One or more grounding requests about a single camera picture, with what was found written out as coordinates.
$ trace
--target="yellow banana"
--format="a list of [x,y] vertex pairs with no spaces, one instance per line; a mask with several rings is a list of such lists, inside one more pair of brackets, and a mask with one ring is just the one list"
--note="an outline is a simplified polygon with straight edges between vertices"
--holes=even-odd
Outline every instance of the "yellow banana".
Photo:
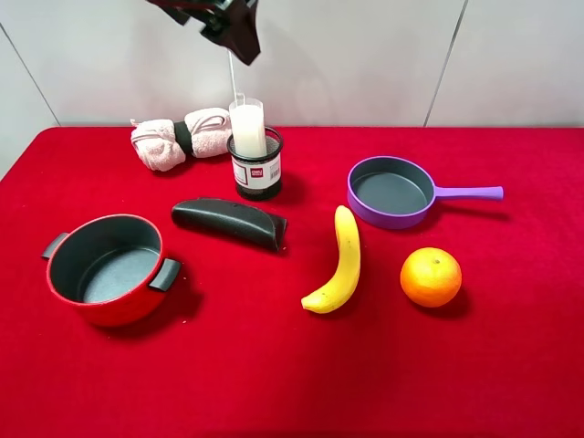
[[345,304],[359,282],[361,251],[355,216],[340,205],[335,212],[339,244],[339,264],[326,285],[302,298],[302,307],[316,313],[329,313]]

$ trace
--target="white glass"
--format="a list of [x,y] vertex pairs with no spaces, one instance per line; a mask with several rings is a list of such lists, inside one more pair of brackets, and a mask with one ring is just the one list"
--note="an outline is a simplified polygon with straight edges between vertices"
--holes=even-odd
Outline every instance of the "white glass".
[[264,105],[257,99],[237,94],[229,105],[235,152],[242,157],[260,158],[267,155]]

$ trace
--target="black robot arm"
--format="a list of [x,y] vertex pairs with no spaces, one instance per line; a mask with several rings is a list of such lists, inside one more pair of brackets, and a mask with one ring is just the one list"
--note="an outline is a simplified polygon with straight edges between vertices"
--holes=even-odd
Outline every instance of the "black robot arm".
[[227,47],[244,64],[250,65],[260,53],[256,30],[259,0],[146,0],[159,6],[180,25],[190,18],[205,24],[201,35]]

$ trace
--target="red pot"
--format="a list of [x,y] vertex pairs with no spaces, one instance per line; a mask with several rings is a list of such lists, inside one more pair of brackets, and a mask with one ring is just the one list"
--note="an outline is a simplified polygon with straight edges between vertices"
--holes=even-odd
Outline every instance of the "red pot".
[[164,257],[158,228],[143,217],[114,214],[63,233],[45,250],[47,283],[61,302],[99,326],[151,313],[181,264]]

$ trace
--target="rolled towel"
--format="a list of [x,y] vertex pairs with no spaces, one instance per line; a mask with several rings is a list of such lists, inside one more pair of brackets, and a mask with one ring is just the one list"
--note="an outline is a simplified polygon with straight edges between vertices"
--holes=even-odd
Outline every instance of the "rolled towel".
[[229,112],[221,108],[200,109],[187,114],[184,121],[147,120],[137,123],[131,144],[146,166],[166,172],[186,160],[214,157],[227,152],[231,135]]

